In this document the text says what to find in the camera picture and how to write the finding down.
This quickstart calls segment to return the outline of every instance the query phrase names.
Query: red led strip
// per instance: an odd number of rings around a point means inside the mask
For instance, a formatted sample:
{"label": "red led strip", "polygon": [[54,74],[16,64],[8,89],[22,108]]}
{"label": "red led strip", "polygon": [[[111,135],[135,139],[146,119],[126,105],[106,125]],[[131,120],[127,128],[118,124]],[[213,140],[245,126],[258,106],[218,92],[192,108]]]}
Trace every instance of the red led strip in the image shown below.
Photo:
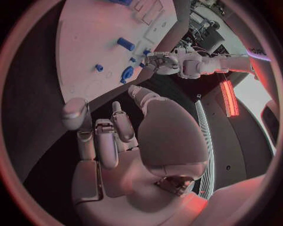
{"label": "red led strip", "polygon": [[223,81],[220,88],[224,98],[227,117],[239,115],[238,102],[231,81]]}

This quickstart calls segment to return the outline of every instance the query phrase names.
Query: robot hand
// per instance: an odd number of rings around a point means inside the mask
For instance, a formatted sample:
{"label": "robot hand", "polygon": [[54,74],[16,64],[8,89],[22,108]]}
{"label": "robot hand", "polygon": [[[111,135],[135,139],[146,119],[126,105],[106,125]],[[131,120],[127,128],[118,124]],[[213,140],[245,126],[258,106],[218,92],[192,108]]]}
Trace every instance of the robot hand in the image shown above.
{"label": "robot hand", "polygon": [[184,79],[198,79],[202,74],[227,73],[228,71],[254,74],[248,57],[201,56],[192,48],[188,51],[183,47],[176,48],[173,53],[149,53],[145,59],[145,65],[157,74],[177,73]]}

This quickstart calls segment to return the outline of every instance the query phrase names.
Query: humanoid robot arm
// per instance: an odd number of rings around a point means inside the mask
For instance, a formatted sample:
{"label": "humanoid robot arm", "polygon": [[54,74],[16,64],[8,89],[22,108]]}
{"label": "humanoid robot arm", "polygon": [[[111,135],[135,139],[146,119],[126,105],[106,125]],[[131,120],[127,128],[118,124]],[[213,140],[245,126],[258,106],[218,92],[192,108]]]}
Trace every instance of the humanoid robot arm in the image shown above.
{"label": "humanoid robot arm", "polygon": [[254,74],[250,60],[244,56],[214,57],[201,56],[196,51],[176,48],[170,52],[152,52],[145,59],[148,69],[157,74],[170,75],[178,73],[184,79],[198,79],[202,74],[227,73],[228,71],[248,72]]}

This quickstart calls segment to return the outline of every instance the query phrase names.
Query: black floor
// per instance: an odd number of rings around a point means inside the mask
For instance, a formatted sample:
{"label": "black floor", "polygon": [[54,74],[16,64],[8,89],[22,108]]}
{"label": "black floor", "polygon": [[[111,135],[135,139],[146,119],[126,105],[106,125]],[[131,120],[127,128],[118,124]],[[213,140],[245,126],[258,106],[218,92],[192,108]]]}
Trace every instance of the black floor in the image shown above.
{"label": "black floor", "polygon": [[[169,77],[155,75],[140,85],[161,96],[173,99],[197,119],[194,103]],[[127,92],[94,111],[93,121],[99,118],[110,118],[113,101],[121,103],[122,109],[128,113],[137,133],[143,114]],[[37,162],[24,182],[33,198],[65,225],[81,225],[71,201],[72,176],[79,160],[75,132],[67,132]]]}

